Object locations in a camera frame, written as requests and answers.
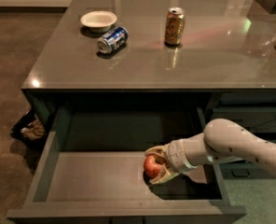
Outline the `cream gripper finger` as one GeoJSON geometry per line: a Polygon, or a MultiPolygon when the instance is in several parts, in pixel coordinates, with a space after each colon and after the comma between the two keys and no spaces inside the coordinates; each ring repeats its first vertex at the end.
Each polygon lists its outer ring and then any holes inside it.
{"type": "Polygon", "coordinates": [[[166,167],[165,165],[160,166],[158,169],[155,169],[150,173],[149,182],[152,185],[158,185],[166,183],[179,175],[178,172],[173,171],[172,169],[166,167]]]}
{"type": "Polygon", "coordinates": [[[145,152],[146,166],[159,166],[166,164],[167,158],[163,146],[151,147],[145,152]]]}

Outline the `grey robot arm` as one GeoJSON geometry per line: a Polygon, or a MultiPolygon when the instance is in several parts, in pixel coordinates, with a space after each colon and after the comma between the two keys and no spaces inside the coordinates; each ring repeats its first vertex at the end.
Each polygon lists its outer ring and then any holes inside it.
{"type": "Polygon", "coordinates": [[[165,183],[203,164],[249,161],[276,176],[276,144],[228,119],[213,119],[202,133],[145,152],[144,169],[153,185],[165,183]]]}

